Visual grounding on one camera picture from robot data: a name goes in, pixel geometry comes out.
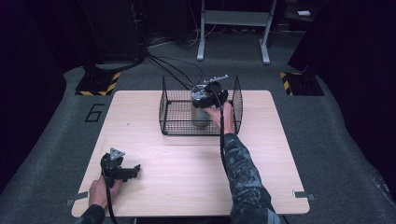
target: wire basket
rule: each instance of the wire basket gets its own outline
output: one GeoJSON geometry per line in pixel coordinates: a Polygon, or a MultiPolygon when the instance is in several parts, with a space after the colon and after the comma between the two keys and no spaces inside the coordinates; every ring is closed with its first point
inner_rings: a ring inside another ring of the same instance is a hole
{"type": "MultiPolygon", "coordinates": [[[[211,77],[189,77],[195,86],[211,77]]],[[[219,129],[201,108],[192,105],[193,86],[186,77],[163,76],[163,95],[160,103],[160,126],[165,135],[219,135],[219,129]]],[[[238,77],[219,81],[227,90],[227,101],[233,105],[233,129],[239,133],[242,122],[242,92],[238,77]]]]}

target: wire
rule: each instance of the wire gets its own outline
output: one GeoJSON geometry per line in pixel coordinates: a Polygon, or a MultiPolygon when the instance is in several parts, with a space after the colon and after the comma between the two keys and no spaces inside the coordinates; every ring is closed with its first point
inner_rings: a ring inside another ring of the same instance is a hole
{"type": "Polygon", "coordinates": [[[197,90],[199,90],[199,88],[197,87],[197,84],[193,84],[192,81],[190,80],[190,78],[189,78],[186,74],[184,74],[182,71],[180,71],[178,68],[176,68],[176,67],[173,66],[172,64],[170,64],[170,63],[168,63],[168,62],[162,60],[162,59],[159,58],[159,57],[156,57],[156,56],[151,55],[149,52],[147,53],[147,56],[148,56],[149,61],[150,61],[151,63],[153,63],[154,65],[156,65],[157,67],[161,68],[161,69],[164,70],[166,73],[168,73],[169,75],[171,75],[171,76],[172,76],[174,79],[176,79],[180,84],[182,84],[183,87],[186,88],[186,90],[190,90],[190,88],[188,88],[187,86],[191,86],[192,88],[196,88],[197,90]],[[177,71],[178,71],[181,75],[183,75],[183,77],[185,77],[189,82],[186,83],[186,82],[181,81],[181,80],[180,80],[177,76],[175,76],[169,69],[167,69],[164,65],[160,64],[160,62],[166,64],[167,66],[172,67],[172,68],[175,69],[175,70],[177,70],[177,71]]]}
{"type": "Polygon", "coordinates": [[[282,216],[282,217],[283,217],[283,219],[286,221],[287,224],[290,224],[289,221],[288,221],[288,219],[287,219],[285,216],[282,216]]]}
{"type": "Polygon", "coordinates": [[[108,213],[110,214],[110,218],[113,221],[114,224],[118,224],[116,217],[114,217],[114,212],[113,212],[113,204],[111,203],[111,192],[110,192],[110,187],[108,186],[107,183],[107,178],[104,169],[102,168],[102,175],[105,180],[105,185],[106,185],[106,196],[107,196],[107,205],[108,205],[108,213]]]}
{"type": "Polygon", "coordinates": [[[223,114],[223,107],[221,104],[221,101],[218,97],[218,95],[212,90],[212,88],[208,87],[213,94],[215,94],[216,99],[218,100],[219,103],[219,109],[220,109],[220,157],[221,157],[221,162],[224,167],[225,174],[227,174],[227,166],[225,165],[225,156],[224,156],[224,114],[223,114]]]}
{"type": "Polygon", "coordinates": [[[154,44],[157,44],[157,43],[163,43],[163,41],[164,40],[166,40],[167,39],[167,37],[165,37],[165,36],[158,36],[158,37],[153,37],[149,42],[149,44],[150,45],[154,45],[154,44]]]}
{"type": "MultiPolygon", "coordinates": [[[[223,8],[224,8],[224,0],[222,0],[222,2],[221,2],[221,11],[223,10],[223,8]]],[[[217,26],[217,24],[215,24],[215,26],[213,26],[213,28],[205,35],[205,37],[207,37],[210,33],[212,33],[212,31],[216,28],[216,26],[217,26]]]]}
{"type": "Polygon", "coordinates": [[[192,41],[192,43],[190,45],[183,45],[184,47],[191,47],[192,45],[194,45],[198,40],[199,40],[199,33],[198,33],[198,25],[197,25],[197,21],[195,20],[194,17],[194,13],[192,12],[192,6],[191,6],[191,0],[189,0],[189,6],[190,6],[190,12],[191,12],[191,16],[192,16],[192,20],[194,21],[194,25],[195,25],[195,31],[196,31],[196,36],[195,39],[192,41]]]}
{"type": "MultiPolygon", "coordinates": [[[[91,18],[88,16],[89,14],[88,14],[87,10],[85,9],[86,6],[84,5],[84,2],[83,2],[83,1],[78,1],[78,2],[79,2],[79,4],[80,4],[81,8],[84,10],[85,17],[87,18],[88,24],[91,26],[92,32],[93,32],[93,34],[95,35],[96,40],[100,41],[100,43],[102,44],[102,46],[106,49],[106,51],[107,51],[107,52],[109,53],[109,55],[111,56],[112,60],[113,60],[113,61],[116,61],[116,59],[115,59],[115,57],[114,57],[114,54],[111,52],[111,50],[109,49],[109,47],[107,46],[107,44],[105,43],[105,41],[103,40],[103,38],[99,35],[99,33],[97,32],[97,30],[95,29],[95,26],[93,25],[93,22],[92,22],[91,18]]],[[[143,41],[142,41],[142,42],[145,42],[146,34],[143,34],[143,37],[142,37],[142,38],[143,38],[143,41]]],[[[118,72],[122,72],[122,71],[125,71],[125,70],[127,70],[127,69],[130,69],[130,68],[133,68],[133,67],[137,66],[138,64],[140,64],[140,63],[142,63],[142,62],[143,62],[143,59],[142,59],[141,57],[138,57],[138,59],[134,60],[131,64],[128,64],[128,65],[125,65],[125,66],[121,66],[121,67],[118,67],[118,68],[113,68],[113,69],[102,69],[102,68],[100,68],[100,70],[106,71],[106,72],[118,73],[118,72]]]]}
{"type": "Polygon", "coordinates": [[[189,83],[185,83],[183,81],[181,81],[178,77],[176,77],[169,69],[167,69],[166,67],[164,67],[163,65],[161,65],[160,63],[158,63],[156,61],[156,59],[150,55],[148,55],[148,61],[150,63],[152,63],[153,65],[155,65],[156,67],[161,68],[163,71],[165,71],[167,74],[169,74],[170,76],[172,76],[176,81],[178,81],[186,90],[189,90],[190,88],[188,88],[187,86],[189,85],[189,83]]]}
{"type": "Polygon", "coordinates": [[[179,59],[175,59],[175,58],[168,58],[168,57],[158,57],[157,58],[162,58],[162,59],[167,59],[167,60],[175,60],[181,63],[186,63],[186,64],[190,64],[192,66],[195,66],[199,71],[200,71],[200,79],[197,81],[197,83],[195,84],[195,87],[201,82],[202,78],[204,77],[204,72],[202,71],[201,67],[199,67],[198,65],[196,65],[195,63],[188,63],[188,62],[184,62],[182,60],[179,59]]]}
{"type": "Polygon", "coordinates": [[[177,44],[177,42],[176,42],[176,41],[171,41],[171,42],[163,42],[163,43],[161,43],[161,44],[157,44],[157,45],[154,45],[154,46],[150,46],[150,47],[148,47],[148,49],[157,48],[157,47],[159,47],[159,46],[162,46],[162,45],[167,45],[167,44],[177,44]]]}

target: person's right hand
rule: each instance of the person's right hand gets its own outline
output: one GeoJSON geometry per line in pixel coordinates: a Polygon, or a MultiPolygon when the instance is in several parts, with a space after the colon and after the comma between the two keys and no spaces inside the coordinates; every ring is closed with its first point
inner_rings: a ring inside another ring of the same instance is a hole
{"type": "MultiPolygon", "coordinates": [[[[210,115],[213,122],[215,122],[216,126],[220,130],[220,108],[204,108],[203,109],[207,114],[210,115]]],[[[233,106],[226,101],[223,105],[223,116],[224,116],[224,133],[234,133],[233,131],[233,106]]]]}

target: white metal frame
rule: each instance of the white metal frame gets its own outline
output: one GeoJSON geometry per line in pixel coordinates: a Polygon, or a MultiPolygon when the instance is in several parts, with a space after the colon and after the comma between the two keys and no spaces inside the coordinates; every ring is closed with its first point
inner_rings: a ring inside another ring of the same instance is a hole
{"type": "Polygon", "coordinates": [[[264,35],[260,39],[260,48],[262,50],[262,61],[264,64],[270,63],[270,57],[266,42],[274,17],[276,1],[273,0],[269,12],[243,12],[243,11],[219,11],[205,10],[205,0],[202,0],[201,7],[201,39],[198,48],[197,60],[204,59],[205,52],[205,25],[206,24],[223,24],[223,25],[247,25],[265,27],[264,35]]]}

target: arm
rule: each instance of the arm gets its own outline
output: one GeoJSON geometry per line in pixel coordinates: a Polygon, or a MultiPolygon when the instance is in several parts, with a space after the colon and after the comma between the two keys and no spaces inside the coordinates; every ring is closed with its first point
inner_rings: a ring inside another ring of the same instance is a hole
{"type": "MultiPolygon", "coordinates": [[[[110,189],[111,201],[116,198],[122,180],[116,180],[113,188],[110,189]]],[[[106,184],[101,175],[98,180],[93,180],[90,187],[90,207],[75,222],[75,224],[97,224],[105,219],[105,209],[107,208],[106,184]]]]}
{"type": "MultiPolygon", "coordinates": [[[[215,124],[220,127],[219,108],[206,108],[215,124]]],[[[224,151],[227,178],[233,197],[232,223],[280,223],[271,205],[271,196],[262,185],[259,171],[250,158],[248,149],[233,132],[233,107],[225,102],[224,151]]]]}

